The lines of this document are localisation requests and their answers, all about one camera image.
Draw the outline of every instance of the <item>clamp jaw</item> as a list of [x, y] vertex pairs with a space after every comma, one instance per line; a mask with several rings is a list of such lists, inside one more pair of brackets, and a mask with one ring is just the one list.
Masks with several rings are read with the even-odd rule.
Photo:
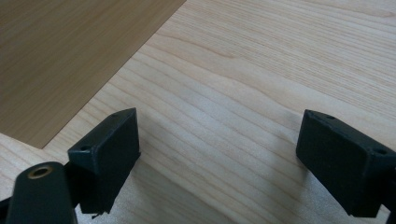
[[305, 110], [297, 157], [354, 217], [396, 209], [396, 152], [343, 121]]
[[103, 120], [68, 151], [69, 162], [44, 162], [20, 173], [13, 195], [0, 202], [0, 223], [77, 223], [109, 213], [140, 156], [136, 110]]

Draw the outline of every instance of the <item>wooden board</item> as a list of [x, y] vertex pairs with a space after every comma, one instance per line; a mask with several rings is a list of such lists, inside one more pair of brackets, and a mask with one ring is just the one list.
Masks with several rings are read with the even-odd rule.
[[0, 132], [46, 145], [183, 2], [0, 1]]
[[396, 148], [396, 2], [191, 0], [41, 151], [0, 135], [0, 195], [112, 112], [142, 156], [80, 223], [385, 223], [349, 217], [295, 157], [306, 108]]

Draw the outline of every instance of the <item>wooden table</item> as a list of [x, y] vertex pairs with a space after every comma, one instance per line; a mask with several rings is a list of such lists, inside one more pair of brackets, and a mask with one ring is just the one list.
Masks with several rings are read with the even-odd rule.
[[306, 108], [396, 148], [396, 2], [189, 0], [43, 149], [0, 135], [17, 174], [136, 107], [142, 157], [110, 215], [80, 223], [385, 223], [348, 217], [296, 159]]

